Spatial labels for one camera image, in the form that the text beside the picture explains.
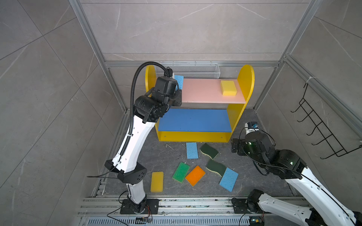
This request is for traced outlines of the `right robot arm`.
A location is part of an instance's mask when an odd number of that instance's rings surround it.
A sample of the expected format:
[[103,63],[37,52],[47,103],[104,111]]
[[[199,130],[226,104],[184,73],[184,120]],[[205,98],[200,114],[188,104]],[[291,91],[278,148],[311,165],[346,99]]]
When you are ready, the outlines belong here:
[[310,204],[303,207],[254,189],[244,206],[248,213],[272,213],[300,226],[360,226],[362,214],[338,201],[314,176],[306,163],[293,151],[275,149],[263,131],[247,131],[244,139],[232,139],[232,152],[253,161],[264,175],[273,174],[295,188]]

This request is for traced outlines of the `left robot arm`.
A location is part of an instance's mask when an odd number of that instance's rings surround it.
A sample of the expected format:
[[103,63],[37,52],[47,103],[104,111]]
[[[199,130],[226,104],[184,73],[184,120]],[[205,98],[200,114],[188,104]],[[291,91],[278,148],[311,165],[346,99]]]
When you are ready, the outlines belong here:
[[182,105],[183,80],[179,75],[161,76],[154,87],[135,100],[128,133],[115,157],[105,162],[105,167],[126,184],[128,204],[135,213],[143,213],[147,203],[143,186],[147,169],[138,162],[140,151],[158,119],[172,106]]

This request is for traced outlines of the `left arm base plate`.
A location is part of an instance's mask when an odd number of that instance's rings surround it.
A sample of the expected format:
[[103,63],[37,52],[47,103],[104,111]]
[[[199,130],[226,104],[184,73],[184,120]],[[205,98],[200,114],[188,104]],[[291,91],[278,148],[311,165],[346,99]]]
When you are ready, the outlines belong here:
[[144,199],[139,204],[135,204],[130,199],[123,199],[120,214],[157,214],[159,199]]

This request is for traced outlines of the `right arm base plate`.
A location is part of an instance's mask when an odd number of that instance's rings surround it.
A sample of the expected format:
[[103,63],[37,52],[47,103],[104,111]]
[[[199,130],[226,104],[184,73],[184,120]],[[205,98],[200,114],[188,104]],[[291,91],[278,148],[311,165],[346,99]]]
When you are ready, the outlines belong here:
[[258,200],[252,198],[232,198],[232,207],[235,214],[261,214],[262,209],[258,205]]

